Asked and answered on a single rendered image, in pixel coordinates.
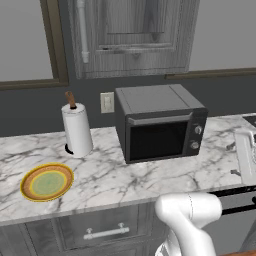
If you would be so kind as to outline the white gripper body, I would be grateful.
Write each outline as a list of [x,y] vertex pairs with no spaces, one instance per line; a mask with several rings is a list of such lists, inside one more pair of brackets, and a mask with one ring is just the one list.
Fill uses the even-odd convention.
[[256,141],[248,129],[235,131],[235,146],[242,183],[256,185]]

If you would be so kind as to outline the toaster oven glass door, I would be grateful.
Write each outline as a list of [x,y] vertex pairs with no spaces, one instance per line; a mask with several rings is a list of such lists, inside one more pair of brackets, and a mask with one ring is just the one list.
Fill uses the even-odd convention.
[[188,121],[131,125],[127,119],[126,163],[193,156],[192,117]]

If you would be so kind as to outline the dark grey toaster oven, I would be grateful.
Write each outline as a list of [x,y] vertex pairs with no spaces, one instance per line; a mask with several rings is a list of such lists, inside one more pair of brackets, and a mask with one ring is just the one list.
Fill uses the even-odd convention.
[[[146,119],[189,115],[192,113],[192,142],[197,141],[199,143],[199,148],[193,150],[196,150],[197,154],[199,153],[208,110],[183,86],[173,84],[117,88],[114,101],[115,128],[124,159],[127,119],[129,117]],[[201,134],[195,133],[196,126],[203,128]]]

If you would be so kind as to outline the yellow plate with green centre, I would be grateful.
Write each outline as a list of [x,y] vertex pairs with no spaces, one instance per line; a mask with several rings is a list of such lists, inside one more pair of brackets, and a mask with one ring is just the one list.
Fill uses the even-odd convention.
[[33,202],[52,201],[64,195],[73,181],[74,173],[67,165],[50,162],[28,171],[20,182],[20,192]]

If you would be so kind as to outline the brown framed window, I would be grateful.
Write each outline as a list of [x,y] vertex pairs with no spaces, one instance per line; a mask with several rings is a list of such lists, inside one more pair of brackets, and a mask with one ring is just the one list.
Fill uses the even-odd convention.
[[189,72],[166,79],[256,75],[256,0],[200,0]]
[[0,0],[0,90],[67,84],[59,0]]

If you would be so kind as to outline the grey drawer front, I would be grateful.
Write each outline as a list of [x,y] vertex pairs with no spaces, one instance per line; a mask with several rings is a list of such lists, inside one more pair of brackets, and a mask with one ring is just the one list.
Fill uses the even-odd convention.
[[[141,237],[150,235],[151,221],[152,206],[150,203],[81,213],[58,219],[66,250],[89,248],[128,239],[138,241]],[[88,228],[94,232],[101,232],[117,229],[119,223],[129,227],[130,232],[91,240],[83,239]]]

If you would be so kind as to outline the white paper towel roll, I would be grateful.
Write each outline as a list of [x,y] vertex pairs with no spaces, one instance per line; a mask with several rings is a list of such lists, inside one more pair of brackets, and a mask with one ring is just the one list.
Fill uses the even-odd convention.
[[77,103],[75,109],[67,104],[61,108],[66,135],[65,149],[74,158],[83,158],[93,149],[86,108]]

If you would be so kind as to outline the brown paper towel holder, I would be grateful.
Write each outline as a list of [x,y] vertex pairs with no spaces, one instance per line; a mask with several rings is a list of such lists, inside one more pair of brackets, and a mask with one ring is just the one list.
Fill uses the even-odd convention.
[[73,93],[71,91],[67,91],[65,93],[65,96],[66,96],[66,99],[67,99],[67,101],[69,103],[70,108],[71,109],[76,109],[77,106],[76,106],[76,103],[75,103],[75,98],[74,98]]

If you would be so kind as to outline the white wall outlet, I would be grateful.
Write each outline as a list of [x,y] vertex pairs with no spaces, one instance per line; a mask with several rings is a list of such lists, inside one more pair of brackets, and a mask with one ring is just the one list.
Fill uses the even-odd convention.
[[105,92],[100,94],[100,105],[102,113],[114,112],[114,93]]

